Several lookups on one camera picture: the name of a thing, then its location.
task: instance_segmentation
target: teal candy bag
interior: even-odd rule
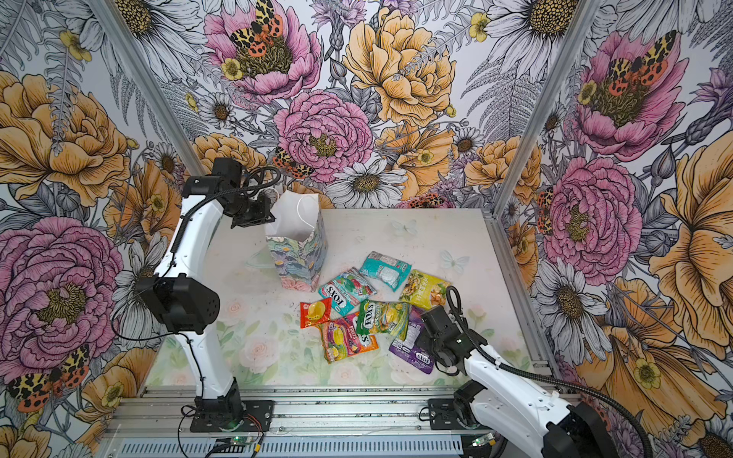
[[[397,291],[397,288],[410,275],[411,268],[412,266],[407,262],[372,251],[366,257],[359,272],[361,275],[381,280],[387,283],[392,291]]]

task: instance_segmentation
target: gift bag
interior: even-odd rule
[[[265,237],[282,286],[315,291],[328,248],[318,195],[285,191],[271,211]]]

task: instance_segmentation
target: floral tablecloth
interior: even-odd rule
[[[320,283],[360,267],[370,251],[405,260],[413,268],[451,281],[464,314],[512,364],[530,369],[526,343],[509,299],[480,210],[323,210],[328,257]],[[207,252],[205,284],[221,299],[217,330],[224,357],[239,386],[247,385],[459,385],[463,377],[437,370],[424,374],[388,351],[391,337],[377,336],[379,350],[328,364],[317,328],[300,329],[298,304],[317,292],[283,289],[266,248],[262,226],[220,225]],[[376,300],[396,300],[374,281]],[[194,385],[183,350],[162,345],[148,386]]]

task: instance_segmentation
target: fox's candy bag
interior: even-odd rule
[[[313,303],[301,302],[301,329],[327,322],[330,318],[331,298]]]
[[[320,287],[318,293],[322,298],[333,299],[334,310],[343,317],[358,307],[361,301],[376,294],[377,290],[356,267],[352,267]]]
[[[423,310],[446,305],[446,288],[450,281],[428,275],[420,270],[413,270],[408,276],[405,287],[399,296],[400,300],[409,302]]]
[[[356,333],[358,313],[319,324],[323,353],[329,363],[379,348],[374,336]]]
[[[392,345],[389,346],[389,351],[420,369],[425,374],[429,374],[432,372],[432,368],[435,367],[435,360],[432,359],[432,356],[428,352],[415,345],[415,341],[424,327],[425,324],[422,322],[420,312],[418,309],[412,309],[410,311],[407,337],[402,340],[395,339]]]
[[[407,262],[372,251],[366,257],[359,272],[369,278],[381,280],[387,283],[392,291],[397,291],[397,288],[408,277],[411,268],[412,266]]]
[[[388,333],[404,339],[408,332],[410,304],[405,302],[380,302],[365,300],[359,307],[356,333],[360,336]]]

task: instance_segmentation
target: purple candy bag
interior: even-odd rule
[[[416,307],[410,311],[410,322],[408,323],[408,335],[405,340],[395,339],[389,346],[389,351],[399,356],[403,360],[412,364],[426,374],[432,372],[435,367],[435,361],[432,356],[415,346],[415,340],[420,335],[420,331],[425,327],[420,317],[420,312]]]

